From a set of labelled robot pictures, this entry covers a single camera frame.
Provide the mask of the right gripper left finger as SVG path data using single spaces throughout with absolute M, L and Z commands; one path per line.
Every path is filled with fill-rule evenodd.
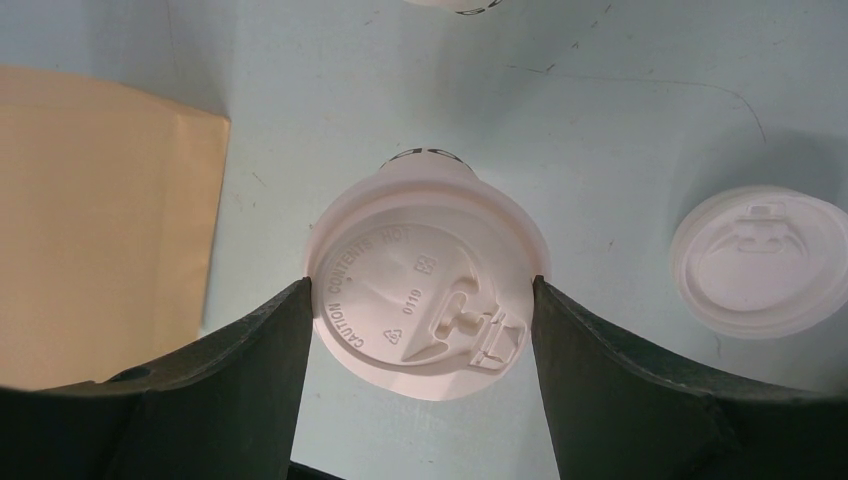
M 1 391 L 5 479 L 301 479 L 291 452 L 312 336 L 294 282 L 104 382 Z

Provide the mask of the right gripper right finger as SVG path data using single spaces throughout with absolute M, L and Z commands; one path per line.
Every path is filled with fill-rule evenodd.
M 692 361 L 537 277 L 532 346 L 563 479 L 843 479 L 847 398 Z

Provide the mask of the brown paper takeout bag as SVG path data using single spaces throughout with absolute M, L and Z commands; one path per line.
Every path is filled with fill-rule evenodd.
M 230 133 L 122 84 L 1 69 L 1 383 L 104 381 L 199 334 Z

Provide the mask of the white paper cup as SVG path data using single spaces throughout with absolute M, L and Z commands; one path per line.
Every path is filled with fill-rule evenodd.
M 458 156 L 440 148 L 420 147 L 402 151 L 378 169 L 384 172 L 424 172 L 426 175 L 455 174 L 475 177 L 474 170 Z
M 460 15 L 473 16 L 500 5 L 503 0 L 406 0 L 414 5 L 441 8 Z

